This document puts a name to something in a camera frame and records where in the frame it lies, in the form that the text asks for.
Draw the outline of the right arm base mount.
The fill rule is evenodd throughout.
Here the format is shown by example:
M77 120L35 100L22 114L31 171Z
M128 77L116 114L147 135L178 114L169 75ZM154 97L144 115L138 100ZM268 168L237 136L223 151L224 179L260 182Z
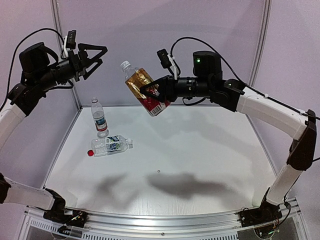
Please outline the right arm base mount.
M249 226L255 226L260 225L264 223L268 223L271 221L276 221L275 227L279 227L282 225L288 218L289 214L291 213L291 205L289 202L284 200L284 206L288 209L288 213L283 219L282 222L280 222L282 215L280 205L274 205L269 202L267 202L267 197L264 196L261 204L259 207L256 208L244 208L243 210L240 210L236 214L239 215L241 226L242 227L249 227Z

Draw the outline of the red bottle cap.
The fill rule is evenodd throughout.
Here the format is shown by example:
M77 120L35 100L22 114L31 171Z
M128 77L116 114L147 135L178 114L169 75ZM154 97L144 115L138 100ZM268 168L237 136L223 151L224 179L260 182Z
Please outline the red bottle cap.
M87 155L90 157L94 156L94 154L95 154L94 151L91 149L87 151Z

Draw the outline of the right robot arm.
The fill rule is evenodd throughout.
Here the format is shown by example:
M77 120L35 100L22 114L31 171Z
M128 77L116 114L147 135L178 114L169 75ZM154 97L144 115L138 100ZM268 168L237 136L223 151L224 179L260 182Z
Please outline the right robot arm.
M223 79L222 57L213 51L195 51L193 77L180 77L178 67L165 49L157 52L164 69L172 74L140 87L143 95L161 103L177 98L204 98L232 112L257 118L292 138L285 166L265 193L258 208L261 213L278 212L280 204L302 172L311 167L317 141L316 115L302 112L259 93L241 80Z

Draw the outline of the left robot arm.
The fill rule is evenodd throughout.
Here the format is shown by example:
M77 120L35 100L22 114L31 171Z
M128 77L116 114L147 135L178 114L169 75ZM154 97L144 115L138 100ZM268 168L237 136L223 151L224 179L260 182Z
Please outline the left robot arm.
M67 52L65 60L43 42L36 43L19 54L22 67L20 83L10 90L0 111L0 145L34 110L48 91L61 89L69 80L89 76L103 63L107 47L78 44L78 53ZM43 211L64 212L66 201L51 189L39 189L0 176L0 202L32 206Z

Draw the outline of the clear white bottle cap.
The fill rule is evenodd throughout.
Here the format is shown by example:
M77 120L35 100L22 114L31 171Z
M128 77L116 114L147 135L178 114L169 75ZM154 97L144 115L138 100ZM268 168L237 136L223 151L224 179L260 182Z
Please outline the clear white bottle cap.
M129 67L130 65L131 65L131 63L130 63L129 61L125 60L125 61L123 61L123 62L121 63L120 67L121 67L122 69L125 69L125 68Z

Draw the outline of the clear bottle red white label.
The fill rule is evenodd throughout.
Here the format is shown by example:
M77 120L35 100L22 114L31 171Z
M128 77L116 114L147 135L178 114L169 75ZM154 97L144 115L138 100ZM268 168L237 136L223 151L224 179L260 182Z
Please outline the clear bottle red white label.
M108 124L104 109L97 97L91 99L91 114L99 138L105 138L109 134Z

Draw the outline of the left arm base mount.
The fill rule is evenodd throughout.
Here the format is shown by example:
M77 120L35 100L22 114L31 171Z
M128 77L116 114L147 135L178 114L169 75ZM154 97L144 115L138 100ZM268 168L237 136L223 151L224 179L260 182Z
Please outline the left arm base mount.
M49 210L45 210L43 218L55 223L64 224L67 226L83 228L88 213L83 210L72 210L66 208L66 201L52 189L45 189L54 199L53 206Z

